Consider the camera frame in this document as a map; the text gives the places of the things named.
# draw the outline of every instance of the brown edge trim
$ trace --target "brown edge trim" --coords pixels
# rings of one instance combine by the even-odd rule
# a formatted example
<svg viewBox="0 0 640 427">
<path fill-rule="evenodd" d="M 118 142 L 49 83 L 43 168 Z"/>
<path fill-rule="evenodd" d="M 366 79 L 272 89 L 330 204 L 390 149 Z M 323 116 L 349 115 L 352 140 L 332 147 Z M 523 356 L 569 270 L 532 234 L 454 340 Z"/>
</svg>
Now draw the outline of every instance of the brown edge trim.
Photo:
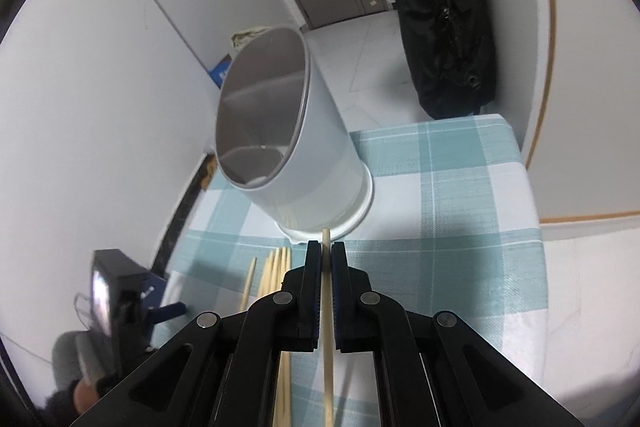
<svg viewBox="0 0 640 427">
<path fill-rule="evenodd" d="M 598 221 L 600 219 L 616 219 L 617 217 L 640 216 L 640 211 L 626 211 L 611 214 L 592 214 L 591 216 L 541 217 L 540 224 L 575 223 L 577 221 Z"/>
<path fill-rule="evenodd" d="M 529 149 L 529 154 L 527 155 L 527 160 L 525 162 L 525 167 L 527 169 L 529 169 L 531 162 L 533 160 L 533 153 L 536 152 L 536 147 L 538 146 L 538 140 L 540 139 L 540 132 L 542 131 L 542 124 L 545 121 L 546 104 L 549 99 L 549 92 L 551 91 L 551 79 L 554 73 L 554 62 L 556 60 L 557 23 L 558 23 L 558 18 L 557 18 L 556 0 L 549 0 L 549 54 L 548 54 L 548 60 L 546 63 L 545 88 L 542 93 L 542 102 L 540 102 L 540 112 L 538 113 L 536 130 L 534 131 L 533 140 L 531 141 L 531 147 Z"/>
<path fill-rule="evenodd" d="M 201 190 L 206 190 L 210 179 L 216 171 L 216 157 L 209 154 L 198 167 L 193 179 L 175 210 L 174 216 L 171 218 L 169 225 L 166 227 L 160 247 L 156 252 L 156 257 L 151 266 L 151 272 L 166 278 L 166 267 L 169 263 L 172 253 L 174 253 L 175 245 L 178 243 L 184 224 L 186 223 L 193 206 L 198 199 Z"/>
</svg>

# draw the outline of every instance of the floor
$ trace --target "floor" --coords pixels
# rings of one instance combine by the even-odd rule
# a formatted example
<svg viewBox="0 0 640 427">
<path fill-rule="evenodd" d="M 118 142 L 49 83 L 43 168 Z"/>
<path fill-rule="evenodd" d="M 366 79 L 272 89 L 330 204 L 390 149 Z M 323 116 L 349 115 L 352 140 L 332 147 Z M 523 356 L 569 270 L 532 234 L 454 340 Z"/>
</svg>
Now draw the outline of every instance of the floor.
<svg viewBox="0 0 640 427">
<path fill-rule="evenodd" d="M 586 425 L 613 425 L 622 411 L 610 407 L 640 389 L 640 229 L 546 241 L 545 253 L 543 387 L 578 418 L 596 418 Z"/>
<path fill-rule="evenodd" d="M 418 103 L 395 11 L 325 26 L 306 38 L 348 131 L 431 120 Z"/>
</svg>

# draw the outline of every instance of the hand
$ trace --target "hand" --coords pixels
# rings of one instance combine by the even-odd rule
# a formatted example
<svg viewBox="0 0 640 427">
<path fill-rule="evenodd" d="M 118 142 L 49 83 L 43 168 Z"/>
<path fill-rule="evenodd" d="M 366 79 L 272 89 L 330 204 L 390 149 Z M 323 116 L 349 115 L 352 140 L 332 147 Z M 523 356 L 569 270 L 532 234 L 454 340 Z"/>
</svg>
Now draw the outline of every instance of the hand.
<svg viewBox="0 0 640 427">
<path fill-rule="evenodd" d="M 84 381 L 84 378 L 76 384 L 74 389 L 74 407 L 78 414 L 84 414 L 89 410 L 94 403 L 96 403 L 100 397 L 95 388 Z"/>
</svg>

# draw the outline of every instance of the screw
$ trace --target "screw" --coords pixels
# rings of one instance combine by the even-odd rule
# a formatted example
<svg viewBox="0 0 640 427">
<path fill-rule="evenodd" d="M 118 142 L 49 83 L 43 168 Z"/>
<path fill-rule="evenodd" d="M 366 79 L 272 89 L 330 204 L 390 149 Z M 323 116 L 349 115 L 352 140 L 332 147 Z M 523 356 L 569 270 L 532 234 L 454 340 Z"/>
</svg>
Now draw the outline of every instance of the screw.
<svg viewBox="0 0 640 427">
<path fill-rule="evenodd" d="M 218 316 L 212 312 L 204 312 L 198 315 L 196 323 L 200 328 L 210 328 L 218 322 Z"/>
<path fill-rule="evenodd" d="M 365 292 L 360 296 L 360 300 L 364 304 L 378 304 L 380 302 L 380 295 L 375 292 Z"/>
<path fill-rule="evenodd" d="M 452 328 L 456 325 L 458 319 L 455 315 L 449 312 L 443 312 L 438 315 L 438 324 L 443 328 Z"/>
<path fill-rule="evenodd" d="M 278 292 L 273 296 L 273 302 L 276 304 L 289 304 L 293 301 L 293 296 L 289 292 Z"/>
</svg>

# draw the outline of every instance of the tablecloth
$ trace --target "tablecloth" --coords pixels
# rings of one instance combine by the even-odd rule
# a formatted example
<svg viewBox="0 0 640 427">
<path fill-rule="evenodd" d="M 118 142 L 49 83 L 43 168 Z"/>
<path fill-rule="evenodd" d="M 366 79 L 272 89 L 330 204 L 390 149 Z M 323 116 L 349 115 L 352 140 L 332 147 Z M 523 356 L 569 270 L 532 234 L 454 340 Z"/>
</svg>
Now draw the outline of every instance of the tablecloth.
<svg viewBox="0 0 640 427">
<path fill-rule="evenodd" d="M 542 380 L 548 296 L 535 204 L 520 151 L 498 115 L 351 134 L 374 177 L 364 221 L 344 237 L 351 266 L 405 309 L 451 310 L 536 382 Z M 185 317 L 158 325 L 160 346 L 205 310 L 238 311 L 249 264 L 257 293 L 269 251 L 290 246 L 273 220 L 220 172 L 194 209 L 168 265 L 165 302 Z M 292 245 L 292 266 L 304 245 Z M 378 425 L 370 353 L 335 358 L 336 425 Z M 322 423 L 320 350 L 292 355 L 292 421 Z"/>
</svg>

